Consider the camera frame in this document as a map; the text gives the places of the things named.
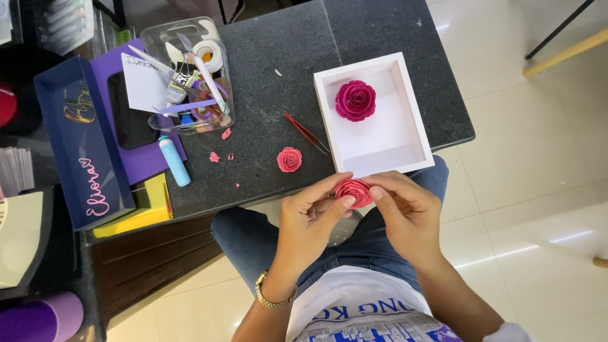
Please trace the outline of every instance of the light blue glue stick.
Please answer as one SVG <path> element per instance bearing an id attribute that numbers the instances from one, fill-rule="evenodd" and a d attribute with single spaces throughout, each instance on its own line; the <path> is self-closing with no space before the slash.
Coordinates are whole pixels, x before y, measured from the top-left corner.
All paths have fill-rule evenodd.
<path id="1" fill-rule="evenodd" d="M 173 174 L 173 178 L 175 178 L 175 182 L 179 186 L 190 184 L 190 176 L 188 176 L 188 171 L 186 171 L 184 162 L 182 162 L 182 158 L 175 149 L 173 141 L 166 135 L 161 136 L 158 140 L 160 141 L 158 146 L 161 148 L 162 155 L 165 156 L 167 164 L 169 164 L 169 169 Z"/>

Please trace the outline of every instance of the clear plastic container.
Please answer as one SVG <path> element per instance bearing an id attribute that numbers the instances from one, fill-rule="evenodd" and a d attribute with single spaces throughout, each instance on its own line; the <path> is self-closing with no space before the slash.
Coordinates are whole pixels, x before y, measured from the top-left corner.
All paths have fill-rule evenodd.
<path id="1" fill-rule="evenodd" d="M 165 117 L 162 114 L 155 114 L 148 120 L 150 126 L 155 130 L 175 131 L 179 134 L 203 133 L 232 126 L 236 113 L 234 110 L 232 84 L 228 72 L 226 48 L 219 38 L 215 24 L 210 18 L 202 16 L 149 27 L 142 32 L 139 38 L 149 55 L 166 65 L 171 65 L 171 56 L 167 49 L 173 49 L 168 44 L 179 50 L 181 55 L 188 52 L 177 36 L 177 33 L 188 37 L 192 42 L 195 54 L 205 61 L 205 66 L 211 73 L 213 80 L 219 85 L 219 92 L 223 97 L 225 96 L 226 108 L 223 112 L 220 112 L 215 105 L 200 108 L 198 111 L 192 111 L 192 118 L 194 120 L 189 123 L 184 123 L 183 120 L 177 117 Z M 205 81 L 202 79 L 198 83 L 202 83 L 202 88 L 206 86 Z"/>

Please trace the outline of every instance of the gold wristwatch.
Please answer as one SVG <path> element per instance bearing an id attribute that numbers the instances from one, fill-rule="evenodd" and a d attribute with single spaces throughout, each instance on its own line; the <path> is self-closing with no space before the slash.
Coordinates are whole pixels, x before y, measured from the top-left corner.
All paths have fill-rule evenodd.
<path id="1" fill-rule="evenodd" d="M 280 303 L 269 302 L 266 300 L 266 298 L 264 298 L 264 296 L 262 295 L 262 284 L 264 283 L 264 278 L 267 274 L 268 270 L 262 272 L 262 274 L 260 274 L 260 276 L 258 277 L 258 280 L 255 282 L 255 293 L 257 295 L 258 302 L 260 302 L 260 304 L 269 309 L 278 309 L 280 307 L 293 303 L 295 299 L 295 294 L 298 292 L 297 285 L 295 286 L 294 291 L 291 293 L 291 296 L 289 296 L 288 299 Z"/>

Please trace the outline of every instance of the coral paper rose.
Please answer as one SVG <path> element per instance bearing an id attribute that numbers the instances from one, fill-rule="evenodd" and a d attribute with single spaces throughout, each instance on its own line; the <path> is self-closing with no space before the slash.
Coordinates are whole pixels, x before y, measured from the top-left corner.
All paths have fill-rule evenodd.
<path id="1" fill-rule="evenodd" d="M 370 186 L 360 180 L 345 180 L 334 189 L 336 198 L 346 195 L 354 197 L 355 201 L 350 209 L 363 208 L 373 202 L 370 195 Z"/>
<path id="2" fill-rule="evenodd" d="M 277 156 L 278 168 L 283 172 L 296 171 L 302 165 L 302 154 L 293 147 L 285 147 Z"/>
<path id="3" fill-rule="evenodd" d="M 350 121 L 362 121 L 376 111 L 376 92 L 363 81 L 343 84 L 336 96 L 336 111 Z"/>

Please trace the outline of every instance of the person's right hand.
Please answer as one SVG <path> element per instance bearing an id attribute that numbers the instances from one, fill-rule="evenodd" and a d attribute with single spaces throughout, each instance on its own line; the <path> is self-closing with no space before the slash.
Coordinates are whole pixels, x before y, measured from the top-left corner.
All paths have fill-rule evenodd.
<path id="1" fill-rule="evenodd" d="M 441 201 L 407 176 L 389 171 L 363 177 L 384 217 L 390 244 L 415 268 L 443 258 L 439 248 Z"/>

